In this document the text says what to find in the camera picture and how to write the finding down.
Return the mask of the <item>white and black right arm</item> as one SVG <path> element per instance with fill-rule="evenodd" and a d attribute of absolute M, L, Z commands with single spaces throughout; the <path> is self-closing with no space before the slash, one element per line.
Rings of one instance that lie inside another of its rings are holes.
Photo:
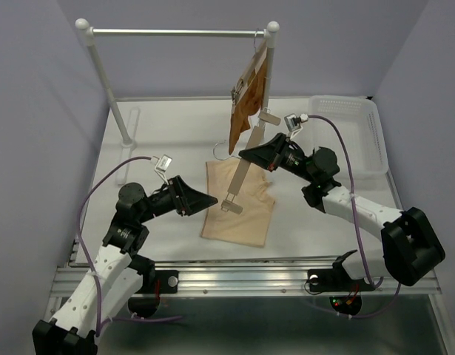
<path fill-rule="evenodd" d="M 321 283 L 330 280 L 338 288 L 348 288 L 357 280 L 392 277 L 413 286 L 445 259 L 445 250 L 422 210 L 389 208 L 351 192 L 334 179 L 340 168 L 329 148 L 306 155 L 278 133 L 268 143 L 240 151 L 240 157 L 267 171 L 281 168 L 308 181 L 302 193 L 310 207 L 347 220 L 357 231 L 381 242 L 381 250 L 370 259 L 361 249 L 338 257 L 328 275 L 319 278 Z"/>

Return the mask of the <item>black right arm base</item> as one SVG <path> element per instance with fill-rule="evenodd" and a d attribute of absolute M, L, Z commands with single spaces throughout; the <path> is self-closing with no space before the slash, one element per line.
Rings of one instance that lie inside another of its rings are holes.
<path fill-rule="evenodd" d="M 329 268 L 308 270 L 303 284 L 304 291 L 312 296 L 333 293 L 334 296 L 329 297 L 331 310 L 349 318 L 361 311 L 363 301 L 360 293 L 374 290 L 364 279 L 351 279 L 343 267 L 343 263 L 356 253 L 357 250 L 353 250 L 337 257 Z"/>

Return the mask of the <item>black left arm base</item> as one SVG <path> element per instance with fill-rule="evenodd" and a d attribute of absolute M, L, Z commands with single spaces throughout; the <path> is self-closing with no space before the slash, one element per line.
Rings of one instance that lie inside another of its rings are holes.
<path fill-rule="evenodd" d="M 135 316 L 152 317 L 161 307 L 162 296 L 177 294 L 178 276 L 177 270 L 161 270 L 144 276 L 141 288 L 127 303 L 128 310 Z"/>

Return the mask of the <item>wooden clip hanger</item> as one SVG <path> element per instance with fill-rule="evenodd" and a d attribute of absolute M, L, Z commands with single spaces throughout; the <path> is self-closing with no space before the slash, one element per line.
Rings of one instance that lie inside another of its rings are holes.
<path fill-rule="evenodd" d="M 254 126 L 252 133 L 249 137 L 249 140 L 246 144 L 245 149 L 251 149 L 259 146 L 263 139 L 265 133 L 265 127 L 267 124 L 278 126 L 281 122 L 281 119 L 273 114 L 271 110 L 266 107 L 262 108 L 258 113 L 258 122 Z M 240 189 L 246 179 L 250 163 L 240 158 L 240 162 L 237 164 L 237 168 L 232 177 L 229 188 L 227 189 L 227 194 L 224 200 L 221 203 L 221 210 L 223 212 L 233 212 L 235 214 L 240 214 L 243 211 L 243 207 L 234 202 L 235 198 L 238 196 Z"/>

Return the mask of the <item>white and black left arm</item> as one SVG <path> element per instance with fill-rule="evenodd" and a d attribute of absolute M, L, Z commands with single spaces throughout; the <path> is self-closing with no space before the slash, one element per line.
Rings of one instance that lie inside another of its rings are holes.
<path fill-rule="evenodd" d="M 170 212 L 191 216 L 217 202 L 180 176 L 168 179 L 151 195 L 139 183 L 122 186 L 97 256 L 88 260 L 88 272 L 63 306 L 34 327 L 35 352 L 96 354 L 104 329 L 129 298 L 154 286 L 155 264 L 138 253 L 149 235 L 145 223 Z"/>

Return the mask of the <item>beige underwear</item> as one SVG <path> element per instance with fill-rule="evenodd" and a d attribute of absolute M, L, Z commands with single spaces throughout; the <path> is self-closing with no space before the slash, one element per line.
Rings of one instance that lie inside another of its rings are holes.
<path fill-rule="evenodd" d="M 240 161 L 206 162 L 208 194 L 222 201 Z M 266 242 L 275 199 L 267 190 L 271 183 L 264 170 L 251 165 L 235 203 L 243 207 L 240 214 L 224 212 L 218 204 L 208 209 L 201 237 L 262 248 Z"/>

